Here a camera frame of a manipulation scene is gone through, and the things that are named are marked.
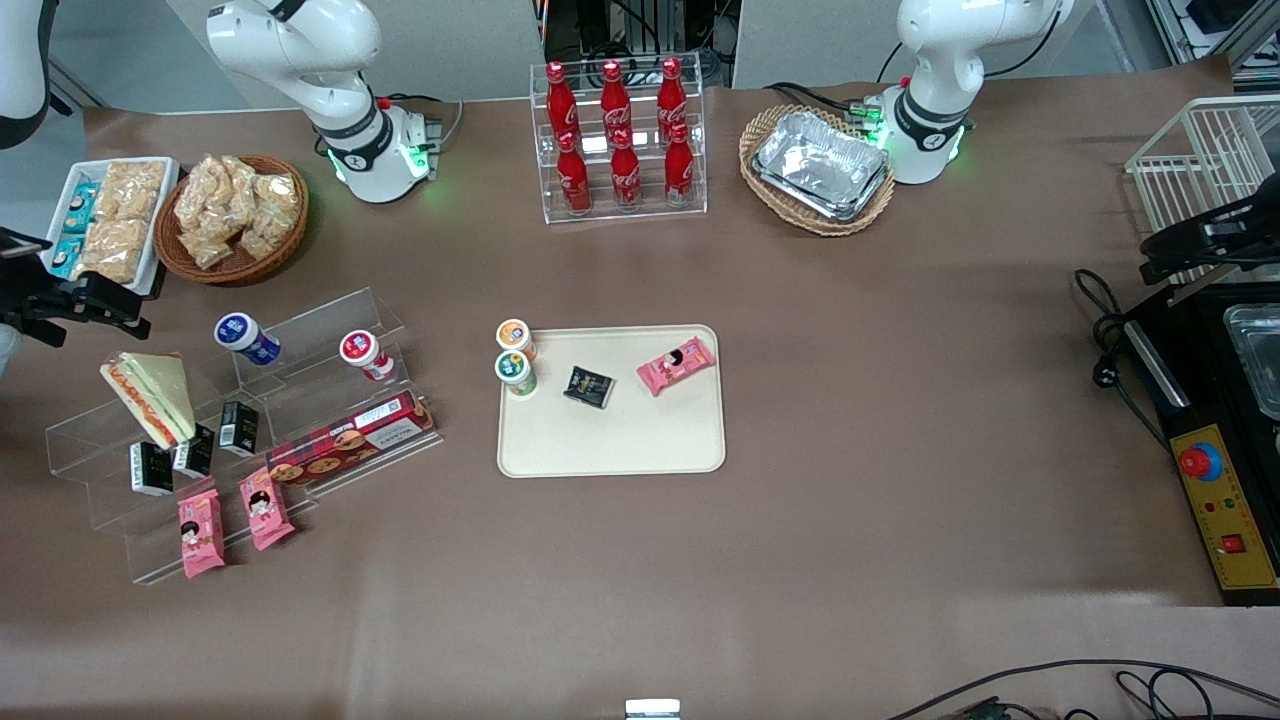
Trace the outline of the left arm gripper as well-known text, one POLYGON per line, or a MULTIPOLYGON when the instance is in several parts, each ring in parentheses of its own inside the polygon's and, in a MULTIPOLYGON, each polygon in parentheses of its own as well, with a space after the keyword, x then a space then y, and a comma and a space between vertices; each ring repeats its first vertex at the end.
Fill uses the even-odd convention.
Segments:
POLYGON ((1277 264, 1277 196, 1256 193, 1215 209, 1204 220, 1189 218, 1155 232, 1140 264, 1147 286, 1215 282, 1240 269, 1277 264))

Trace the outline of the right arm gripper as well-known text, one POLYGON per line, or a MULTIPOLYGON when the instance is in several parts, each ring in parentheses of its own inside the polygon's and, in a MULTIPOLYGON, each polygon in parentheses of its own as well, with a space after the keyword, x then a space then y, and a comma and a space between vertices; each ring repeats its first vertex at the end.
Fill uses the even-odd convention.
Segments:
POLYGON ((3 260, 3 323, 52 348, 65 343, 67 331, 49 318, 110 325, 136 340, 150 337, 151 324, 142 318, 143 296, 97 272, 79 277, 79 302, 61 286, 41 260, 3 260))

